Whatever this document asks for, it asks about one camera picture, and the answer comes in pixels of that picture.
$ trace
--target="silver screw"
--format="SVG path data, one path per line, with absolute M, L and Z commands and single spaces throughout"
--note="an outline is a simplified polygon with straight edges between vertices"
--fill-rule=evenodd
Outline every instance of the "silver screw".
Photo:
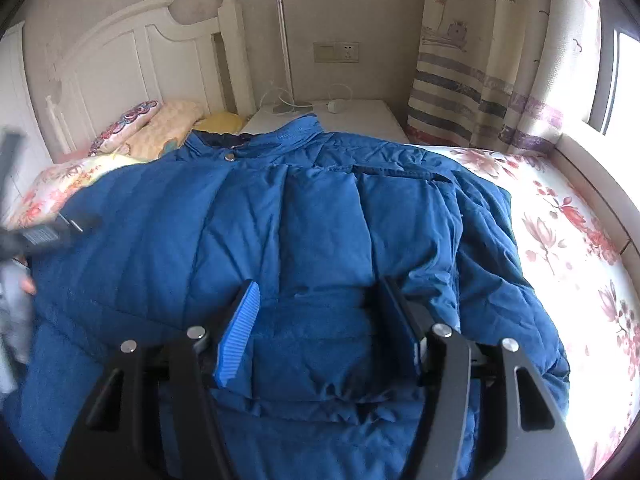
M 133 339 L 127 339 L 126 341 L 123 341 L 123 343 L 120 345 L 120 351 L 124 352 L 125 354 L 130 354 L 136 348 L 138 348 L 138 343 L 133 341 Z
M 505 337 L 502 340 L 502 348 L 509 352 L 517 352 L 518 348 L 520 348 L 520 345 L 515 339 L 512 339 L 511 337 Z
M 440 337 L 450 337 L 453 333 L 451 327 L 449 325 L 445 325 L 444 323 L 436 323 L 431 327 L 431 331 L 435 335 L 439 335 Z
M 189 339 L 202 339 L 206 333 L 207 331 L 204 330 L 204 327 L 197 326 L 197 325 L 190 326 L 187 329 L 187 337 Z

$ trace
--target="headboard panel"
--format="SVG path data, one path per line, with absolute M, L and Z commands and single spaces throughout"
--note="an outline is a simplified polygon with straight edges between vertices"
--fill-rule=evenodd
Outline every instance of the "headboard panel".
M 188 99 L 208 112 L 226 110 L 214 34 L 221 34 L 238 114 L 255 113 L 242 12 L 223 0 L 218 17 L 180 25 L 173 0 L 145 0 L 89 30 L 56 69 L 60 102 L 47 110 L 65 153 L 85 146 L 124 110 L 156 99 Z

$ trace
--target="curtain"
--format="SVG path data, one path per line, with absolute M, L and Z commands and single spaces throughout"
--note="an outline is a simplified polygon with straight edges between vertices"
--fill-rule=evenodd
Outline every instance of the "curtain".
M 600 0 L 424 0 L 407 135 L 417 144 L 548 153 L 588 120 Z

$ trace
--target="electrical socket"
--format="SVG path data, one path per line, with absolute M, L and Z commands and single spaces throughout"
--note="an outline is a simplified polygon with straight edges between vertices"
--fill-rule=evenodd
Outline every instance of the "electrical socket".
M 314 43 L 316 63 L 357 63 L 360 44 L 354 41 L 323 41 Z

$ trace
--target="white cabinet door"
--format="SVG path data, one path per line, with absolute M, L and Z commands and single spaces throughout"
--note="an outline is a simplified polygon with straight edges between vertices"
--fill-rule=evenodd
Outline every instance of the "white cabinet door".
M 24 75 L 22 58 L 22 26 L 9 28 L 0 40 L 0 131 L 20 131 L 26 136 L 22 153 L 7 183 L 6 197 L 0 208 L 4 220 L 9 209 L 27 191 L 33 179 L 51 165 L 51 157 L 33 113 L 31 97 Z

